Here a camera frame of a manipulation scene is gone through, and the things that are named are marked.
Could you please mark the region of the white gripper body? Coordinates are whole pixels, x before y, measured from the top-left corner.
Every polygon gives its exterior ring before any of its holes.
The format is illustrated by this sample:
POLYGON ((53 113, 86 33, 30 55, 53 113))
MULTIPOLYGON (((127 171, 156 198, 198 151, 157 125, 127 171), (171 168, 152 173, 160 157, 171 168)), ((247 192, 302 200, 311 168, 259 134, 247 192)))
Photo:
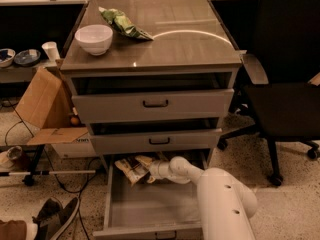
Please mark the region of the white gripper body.
POLYGON ((166 161, 153 161, 149 168, 150 174, 156 180, 168 178, 171 175, 169 163, 166 161))

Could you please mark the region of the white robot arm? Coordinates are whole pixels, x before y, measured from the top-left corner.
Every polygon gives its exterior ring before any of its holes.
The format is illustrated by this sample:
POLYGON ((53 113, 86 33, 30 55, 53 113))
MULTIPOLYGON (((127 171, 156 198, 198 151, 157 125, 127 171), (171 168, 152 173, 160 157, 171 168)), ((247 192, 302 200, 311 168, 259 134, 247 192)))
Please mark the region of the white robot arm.
POLYGON ((196 185, 204 240, 255 240, 249 219, 257 210, 256 195, 227 171, 202 170, 179 156, 153 161, 149 171, 156 179, 196 185))

